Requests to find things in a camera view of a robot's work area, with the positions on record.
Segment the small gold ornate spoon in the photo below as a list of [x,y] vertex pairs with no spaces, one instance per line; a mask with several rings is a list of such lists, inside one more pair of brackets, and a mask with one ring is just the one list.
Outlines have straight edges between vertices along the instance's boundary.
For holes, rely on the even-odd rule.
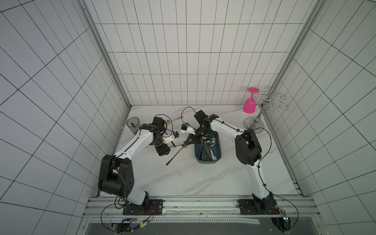
[[183,117],[184,117],[184,116],[180,116],[180,117],[177,117],[177,118],[174,118],[174,119],[166,120],[165,123],[169,124],[169,123],[171,123],[172,121],[182,119]]

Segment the small silver spoon front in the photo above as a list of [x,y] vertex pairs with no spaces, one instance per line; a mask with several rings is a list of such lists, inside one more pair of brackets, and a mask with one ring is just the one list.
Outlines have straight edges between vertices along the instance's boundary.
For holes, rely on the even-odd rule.
[[211,139],[207,141],[207,145],[210,146],[209,149],[208,149],[208,154],[209,154],[212,161],[217,160],[217,158],[214,154],[214,151],[213,151],[213,147],[215,146],[215,144],[216,144],[216,138],[215,137],[211,137]]

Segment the teal plastic storage box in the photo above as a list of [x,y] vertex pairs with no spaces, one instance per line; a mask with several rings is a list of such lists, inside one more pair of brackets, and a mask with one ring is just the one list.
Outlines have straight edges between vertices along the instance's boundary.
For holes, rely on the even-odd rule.
[[214,164],[221,159],[221,146],[219,134],[209,132],[205,139],[194,145],[195,158],[202,164]]

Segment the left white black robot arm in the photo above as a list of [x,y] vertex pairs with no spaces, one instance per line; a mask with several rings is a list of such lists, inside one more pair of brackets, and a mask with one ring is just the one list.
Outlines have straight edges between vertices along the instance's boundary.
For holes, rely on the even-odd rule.
[[167,145],[174,136],[164,137],[165,120],[154,117],[151,124],[141,125],[135,137],[114,155],[105,155],[99,170],[98,190],[119,196],[126,201],[145,207],[148,193],[135,186],[132,160],[141,157],[150,145],[154,146],[159,156],[170,153]]

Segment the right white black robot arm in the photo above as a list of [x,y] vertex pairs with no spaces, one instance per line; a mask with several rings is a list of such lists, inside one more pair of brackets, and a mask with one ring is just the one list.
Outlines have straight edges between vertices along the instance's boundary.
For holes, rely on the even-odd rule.
[[261,213],[268,211],[276,205],[274,194],[271,193],[263,181],[263,171],[261,170],[262,147],[258,141],[255,131],[252,129],[239,129],[221,118],[212,114],[206,115],[202,110],[194,115],[199,126],[193,128],[188,123],[181,126],[181,133],[188,133],[183,145],[201,144],[201,139],[207,136],[210,131],[217,132],[235,144],[237,159],[246,165],[251,181],[253,208]]

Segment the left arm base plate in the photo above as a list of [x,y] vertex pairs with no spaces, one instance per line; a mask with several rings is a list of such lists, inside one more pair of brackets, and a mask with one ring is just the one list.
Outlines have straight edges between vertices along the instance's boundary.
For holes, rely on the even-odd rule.
[[123,215],[161,215],[163,209],[162,199],[145,199],[141,205],[127,203]]

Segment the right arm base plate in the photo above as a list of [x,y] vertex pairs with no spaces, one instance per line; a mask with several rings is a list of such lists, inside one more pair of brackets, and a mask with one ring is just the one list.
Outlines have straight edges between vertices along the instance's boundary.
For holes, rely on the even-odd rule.
[[279,215],[280,211],[273,205],[266,205],[262,201],[253,199],[239,199],[237,206],[241,215]]

